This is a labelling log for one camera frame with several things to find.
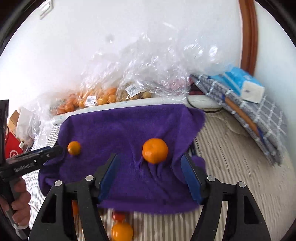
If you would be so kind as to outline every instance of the folded blanket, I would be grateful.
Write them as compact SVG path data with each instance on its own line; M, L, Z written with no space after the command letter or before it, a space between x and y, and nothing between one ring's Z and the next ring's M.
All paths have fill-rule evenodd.
M245 101L222 82L206 75L191 76L191 79L203 93L236 117L256 141L270 163L282 163L283 147L287 141L287 122L283 111L276 106L274 101L267 95L259 104ZM251 128L246 118L234 110L234 107L237 107L236 110L241 109L256 124L256 131Z
M104 110L69 117L60 127L58 143L63 157L45 163L39 172L39 186L47 195L56 180L65 183L92 175L111 153L120 153L117 176L104 208L145 213L179 213L193 210L192 200L181 171L181 156L188 150L205 121L201 110L183 104L130 107ZM168 158L158 165L142 158L142 146L150 138L163 139ZM81 144L81 154L71 156L71 141ZM204 167L201 157L194 157Z

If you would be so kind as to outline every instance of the red bag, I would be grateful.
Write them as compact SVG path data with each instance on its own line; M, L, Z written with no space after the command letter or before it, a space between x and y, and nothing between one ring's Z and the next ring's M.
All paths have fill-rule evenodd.
M9 132L5 140L5 158L8 159L12 156L23 153L23 150L19 147L20 141Z

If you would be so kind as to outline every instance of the hand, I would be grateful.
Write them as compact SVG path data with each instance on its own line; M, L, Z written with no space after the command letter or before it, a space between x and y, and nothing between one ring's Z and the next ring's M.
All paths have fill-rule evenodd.
M19 226L26 226L30 220L30 210L31 207L29 206L29 201L31 200L31 195L27 191L26 182L24 179L20 178L20 180L14 186L15 191L20 193L20 197L15 200L11 207L13 210L17 212L12 216L13 220ZM0 196L0 205L3 211L9 210L9 205L4 198Z

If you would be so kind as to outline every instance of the silver screw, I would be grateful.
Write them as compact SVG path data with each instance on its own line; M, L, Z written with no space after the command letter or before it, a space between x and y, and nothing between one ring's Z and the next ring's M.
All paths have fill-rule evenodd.
M87 181L92 181L93 179L94 179L94 176L92 176L92 175L88 175L85 178L85 180L87 180Z
M213 176L207 176L207 180L210 182L214 182L216 180L216 178Z
M56 181L55 183L54 183L54 185L56 186L56 187L58 187L58 186L61 186L62 185L62 181Z
M246 184L245 184L244 182L239 182L239 186L240 186L241 188L245 188L245 187L246 187Z

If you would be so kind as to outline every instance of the brown wooden trim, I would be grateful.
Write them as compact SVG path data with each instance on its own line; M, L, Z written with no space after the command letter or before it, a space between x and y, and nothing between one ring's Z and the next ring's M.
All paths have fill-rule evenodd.
M258 50L258 23L254 0L239 0L242 13L241 68L254 75Z

